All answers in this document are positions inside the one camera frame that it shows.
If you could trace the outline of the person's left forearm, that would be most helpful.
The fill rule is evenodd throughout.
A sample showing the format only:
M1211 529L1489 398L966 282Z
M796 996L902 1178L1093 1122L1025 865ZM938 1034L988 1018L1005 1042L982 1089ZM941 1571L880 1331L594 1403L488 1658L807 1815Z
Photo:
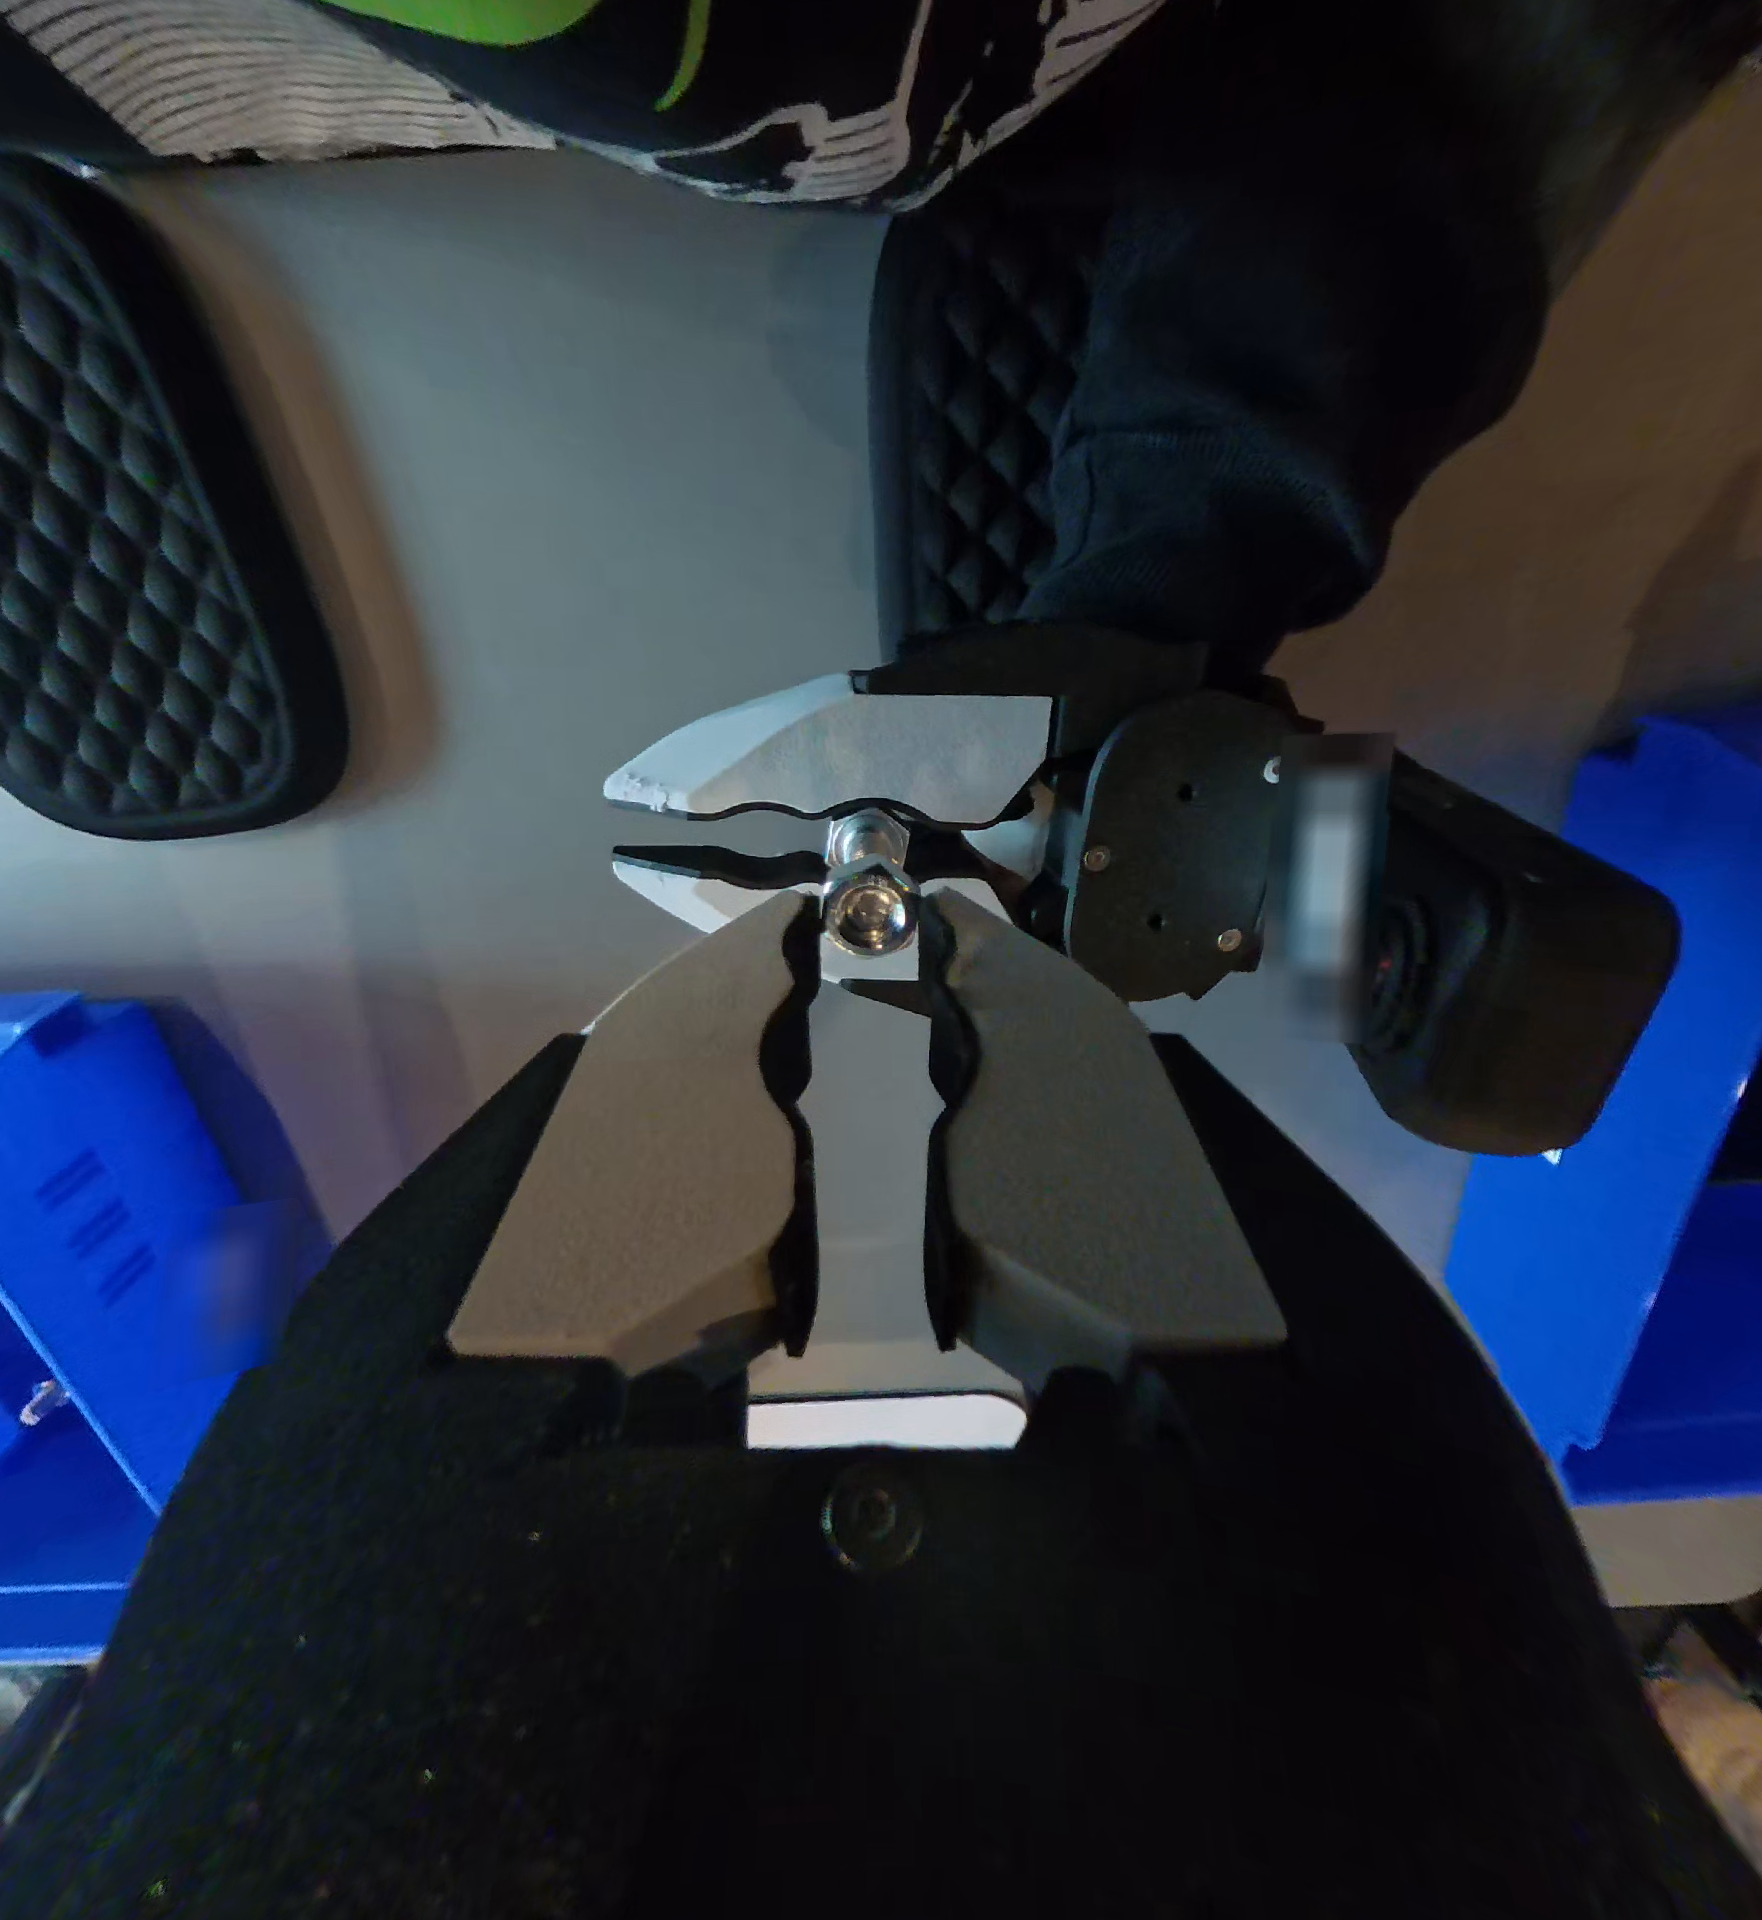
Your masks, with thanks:
M1762 1L1167 3L1051 458L1025 620L1228 680L1349 612L1496 424Z

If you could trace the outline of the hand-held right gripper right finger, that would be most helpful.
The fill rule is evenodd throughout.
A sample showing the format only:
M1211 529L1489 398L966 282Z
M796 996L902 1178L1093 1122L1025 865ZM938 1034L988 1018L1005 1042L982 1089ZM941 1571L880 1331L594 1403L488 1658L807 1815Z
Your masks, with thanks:
M935 1340L1020 1384L1261 1351L1285 1320L1148 1030L945 888L921 916L923 1280Z

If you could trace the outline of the silver bolt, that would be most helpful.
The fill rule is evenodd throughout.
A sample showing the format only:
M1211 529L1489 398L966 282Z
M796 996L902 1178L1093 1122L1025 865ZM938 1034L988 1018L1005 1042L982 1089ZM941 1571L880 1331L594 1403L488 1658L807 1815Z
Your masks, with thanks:
M823 937L863 961L891 961L914 946L921 890L880 851L833 865L820 892Z

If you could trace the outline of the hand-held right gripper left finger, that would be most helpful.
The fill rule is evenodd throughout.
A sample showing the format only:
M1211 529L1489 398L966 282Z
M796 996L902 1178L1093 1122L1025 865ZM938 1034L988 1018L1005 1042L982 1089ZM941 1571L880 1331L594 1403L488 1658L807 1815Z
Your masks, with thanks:
M820 1298L812 1077L820 910L773 893L581 1040L448 1328L457 1358L730 1376L804 1351Z

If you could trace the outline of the blue plastic bin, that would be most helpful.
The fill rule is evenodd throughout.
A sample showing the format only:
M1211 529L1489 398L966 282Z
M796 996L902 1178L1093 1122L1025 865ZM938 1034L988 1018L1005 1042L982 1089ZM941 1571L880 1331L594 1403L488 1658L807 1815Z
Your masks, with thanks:
M0 994L0 1665L103 1652L222 1402L330 1248L207 1022Z
M1446 1284L1570 1501L1762 1495L1762 701L1588 752L1563 835L1679 960L1585 1140L1473 1161Z

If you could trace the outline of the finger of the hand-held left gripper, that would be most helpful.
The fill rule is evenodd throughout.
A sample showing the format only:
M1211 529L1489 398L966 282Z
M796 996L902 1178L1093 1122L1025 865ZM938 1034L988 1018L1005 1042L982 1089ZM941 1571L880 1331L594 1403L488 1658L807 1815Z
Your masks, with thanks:
M713 822L738 812L829 821L867 807L985 829L1041 769L1039 696L869 694L823 676L685 724L607 774L615 807Z
M612 851L612 874L643 899L710 936L773 893L794 893L820 906L829 874L823 857L827 824L820 824L820 851L625 844ZM910 835L904 872L919 885L921 899L956 892L1009 919L1017 896L1039 876L1044 831L1037 824L1012 822L973 833L904 824ZM919 948L914 944L891 961L863 961L820 933L820 976L845 989L913 989Z

